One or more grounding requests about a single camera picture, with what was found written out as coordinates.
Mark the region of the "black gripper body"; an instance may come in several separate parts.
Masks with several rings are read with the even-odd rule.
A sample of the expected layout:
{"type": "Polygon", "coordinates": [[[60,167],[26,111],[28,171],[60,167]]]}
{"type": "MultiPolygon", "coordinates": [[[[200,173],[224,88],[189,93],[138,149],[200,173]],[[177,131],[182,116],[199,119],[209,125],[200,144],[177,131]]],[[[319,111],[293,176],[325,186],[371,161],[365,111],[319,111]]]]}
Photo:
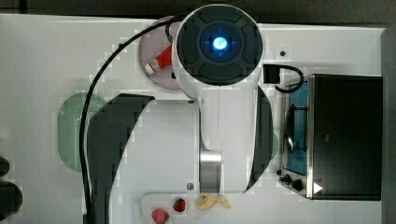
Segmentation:
{"type": "Polygon", "coordinates": [[[276,65],[266,64],[263,67],[263,82],[264,83],[279,83],[280,82],[280,68],[276,65]]]}

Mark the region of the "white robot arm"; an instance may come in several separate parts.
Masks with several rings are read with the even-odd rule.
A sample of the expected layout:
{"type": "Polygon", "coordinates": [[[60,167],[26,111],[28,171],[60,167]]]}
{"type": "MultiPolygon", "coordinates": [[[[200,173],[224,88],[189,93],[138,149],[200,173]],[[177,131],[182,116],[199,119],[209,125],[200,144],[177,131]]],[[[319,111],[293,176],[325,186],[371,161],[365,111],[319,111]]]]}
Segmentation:
{"type": "MultiPolygon", "coordinates": [[[[201,194],[246,192],[270,162],[273,113],[259,85],[263,53],[258,24],[237,7],[199,7],[178,27],[172,67],[178,85],[199,108],[198,147],[187,165],[198,174],[201,194]]],[[[174,189],[165,180],[146,187],[148,175],[121,165],[136,124],[153,101],[120,94],[90,121],[92,224],[130,224],[141,196],[174,189]]]]}

